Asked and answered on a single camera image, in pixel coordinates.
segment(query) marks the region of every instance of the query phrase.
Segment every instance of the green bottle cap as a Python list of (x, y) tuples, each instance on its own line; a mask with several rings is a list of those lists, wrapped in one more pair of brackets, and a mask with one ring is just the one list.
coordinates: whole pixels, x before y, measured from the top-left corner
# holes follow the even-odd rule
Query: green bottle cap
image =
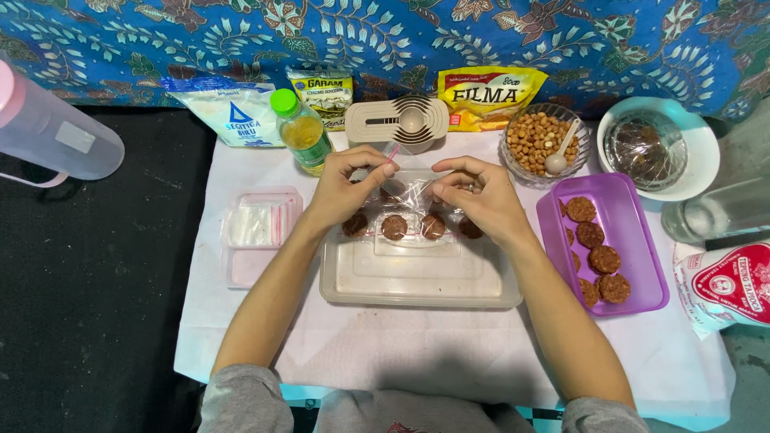
[(300, 101), (289, 89), (278, 89), (270, 95), (270, 106), (278, 116), (291, 116), (297, 110)]

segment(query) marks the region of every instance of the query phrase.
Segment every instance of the cooking oil bottle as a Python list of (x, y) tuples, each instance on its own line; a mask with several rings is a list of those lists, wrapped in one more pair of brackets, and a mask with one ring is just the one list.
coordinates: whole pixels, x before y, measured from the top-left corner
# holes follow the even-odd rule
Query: cooking oil bottle
[(270, 106), (278, 115), (276, 127), (286, 147), (305, 171), (320, 176), (326, 155), (334, 152), (321, 116), (300, 102), (289, 89), (273, 92)]

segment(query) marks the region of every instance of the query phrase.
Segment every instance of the purple plastic container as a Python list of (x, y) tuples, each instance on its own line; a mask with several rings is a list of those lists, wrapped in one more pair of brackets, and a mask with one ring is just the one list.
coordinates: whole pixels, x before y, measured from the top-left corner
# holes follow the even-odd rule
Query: purple plastic container
[[(588, 266), (589, 249), (575, 242), (570, 247), (568, 228), (575, 231), (578, 223), (569, 216), (561, 217), (559, 199), (565, 204), (572, 197), (584, 196), (596, 206), (595, 223), (604, 229), (604, 245), (613, 247), (621, 256), (620, 274), (631, 283), (631, 295), (623, 304), (599, 302), (589, 308), (585, 305), (578, 277), (596, 281), (596, 274)], [(572, 292), (588, 313), (595, 317), (621, 316), (659, 310), (668, 304), (668, 285), (652, 243), (647, 219), (639, 202), (639, 195), (631, 179), (621, 173), (571, 177), (554, 185), (537, 202), (537, 218), (543, 233), (545, 252), (556, 270), (567, 281)], [(573, 250), (581, 260), (580, 272), (575, 273)]]

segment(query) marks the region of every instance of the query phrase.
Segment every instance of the person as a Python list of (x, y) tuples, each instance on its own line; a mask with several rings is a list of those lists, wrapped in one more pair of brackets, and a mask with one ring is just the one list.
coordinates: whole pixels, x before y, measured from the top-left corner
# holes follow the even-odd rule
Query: person
[[(360, 183), (351, 183), (352, 173), (365, 166), (376, 169)], [(313, 200), (225, 333), (204, 395), (200, 432), (292, 431), (291, 410), (268, 367), (303, 296), (310, 263), (326, 233), (350, 218), (398, 169), (371, 146), (326, 157)], [(432, 169), (453, 170), (432, 186), (435, 199), (461, 208), (508, 257), (544, 359), (569, 401), (562, 431), (648, 431), (635, 411), (618, 356), (545, 255), (506, 169), (470, 156), (445, 159)], [(487, 412), (481, 404), (447, 397), (335, 391), (322, 400), (316, 430), (534, 431), (513, 408), (490, 413), (494, 419)]]

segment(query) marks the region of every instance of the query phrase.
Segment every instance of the pink bottle cap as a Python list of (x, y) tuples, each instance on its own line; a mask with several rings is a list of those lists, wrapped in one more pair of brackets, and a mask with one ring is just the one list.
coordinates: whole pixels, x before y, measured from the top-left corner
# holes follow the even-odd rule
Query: pink bottle cap
[(0, 128), (8, 125), (22, 111), (26, 95), (22, 77), (13, 68), (0, 60)]

